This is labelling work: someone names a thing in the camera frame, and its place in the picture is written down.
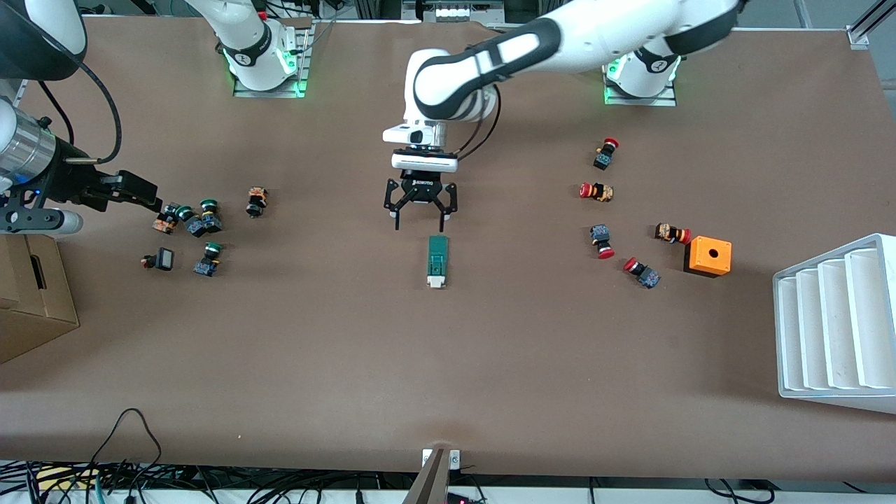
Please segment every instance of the mounting plate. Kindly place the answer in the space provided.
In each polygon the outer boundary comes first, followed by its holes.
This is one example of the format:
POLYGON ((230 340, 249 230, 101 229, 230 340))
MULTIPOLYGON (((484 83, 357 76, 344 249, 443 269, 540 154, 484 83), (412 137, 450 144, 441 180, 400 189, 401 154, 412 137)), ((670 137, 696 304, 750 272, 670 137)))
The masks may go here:
POLYGON ((311 68, 311 53, 314 48, 314 33, 317 23, 314 22, 308 28, 286 27, 289 32, 295 33, 295 42, 290 42, 286 50, 298 49, 298 55, 283 57, 284 65, 296 67, 296 72, 276 88, 268 91, 254 91, 246 88, 238 79, 233 82, 233 96, 237 98, 304 98, 308 86, 308 70, 311 68))
MULTIPOLYGON (((433 453, 432 448, 426 448, 423 450, 423 462, 420 465, 425 465, 429 456, 433 453)), ((461 451, 460 450, 450 450, 448 452, 448 468, 452 471, 456 471, 461 468, 461 451)))

